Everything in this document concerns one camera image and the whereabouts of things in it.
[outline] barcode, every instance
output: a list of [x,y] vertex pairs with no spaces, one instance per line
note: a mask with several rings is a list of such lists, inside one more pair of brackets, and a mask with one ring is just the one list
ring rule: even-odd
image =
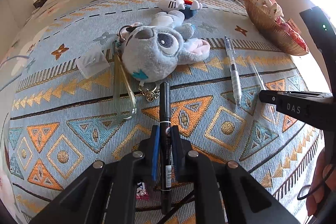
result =
[[166,188],[171,187],[171,165],[166,165]]

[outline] plush toy eye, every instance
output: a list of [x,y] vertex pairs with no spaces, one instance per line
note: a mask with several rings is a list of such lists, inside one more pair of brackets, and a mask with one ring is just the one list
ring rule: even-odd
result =
[[157,35],[157,40],[161,46],[161,50],[168,55],[176,53],[179,48],[179,42],[177,39],[168,33],[159,33]]

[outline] pen grip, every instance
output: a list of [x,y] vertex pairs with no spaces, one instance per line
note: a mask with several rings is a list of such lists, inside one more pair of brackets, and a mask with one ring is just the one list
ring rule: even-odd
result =
[[235,100],[237,99],[240,100],[242,97],[242,88],[240,86],[239,74],[236,70],[231,71],[231,80],[232,80],[233,96]]

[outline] pen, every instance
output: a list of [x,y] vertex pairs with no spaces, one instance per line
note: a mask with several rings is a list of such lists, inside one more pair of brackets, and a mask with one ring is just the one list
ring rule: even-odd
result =
[[227,57],[229,58],[229,62],[230,62],[233,97],[236,101],[236,104],[240,105],[241,100],[242,100],[242,88],[240,86],[239,74],[237,71],[235,59],[233,57],[233,54],[235,53],[235,49],[233,47],[231,39],[227,37],[224,37],[224,45],[225,45]]
[[166,215],[171,209],[171,109],[170,85],[160,85],[160,163],[161,163],[161,212]]

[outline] black marker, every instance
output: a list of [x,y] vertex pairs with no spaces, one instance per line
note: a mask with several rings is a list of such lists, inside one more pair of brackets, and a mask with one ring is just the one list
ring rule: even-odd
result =
[[160,163],[161,163],[161,212],[171,209],[171,133],[170,85],[160,85]]

